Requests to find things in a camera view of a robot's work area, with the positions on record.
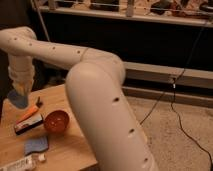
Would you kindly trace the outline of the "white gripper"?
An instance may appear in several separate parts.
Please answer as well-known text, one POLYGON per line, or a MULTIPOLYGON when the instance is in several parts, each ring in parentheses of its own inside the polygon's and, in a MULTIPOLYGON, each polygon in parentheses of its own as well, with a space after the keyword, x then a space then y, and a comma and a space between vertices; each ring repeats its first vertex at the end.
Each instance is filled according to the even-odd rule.
POLYGON ((8 67, 9 78, 12 80, 12 85, 16 92, 21 96, 28 96, 34 83, 35 68, 31 66, 26 70, 14 69, 8 67))

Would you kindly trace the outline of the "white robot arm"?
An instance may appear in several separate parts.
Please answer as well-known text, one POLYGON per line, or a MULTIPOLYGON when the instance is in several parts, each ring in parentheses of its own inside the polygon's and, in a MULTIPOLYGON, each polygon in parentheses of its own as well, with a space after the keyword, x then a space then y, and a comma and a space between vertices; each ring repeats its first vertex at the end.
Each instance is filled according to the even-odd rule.
POLYGON ((33 59, 68 71, 66 95, 101 171, 159 171, 146 137, 122 91, 125 67, 115 54, 39 41, 29 27, 0 30, 16 92, 32 90, 33 59))

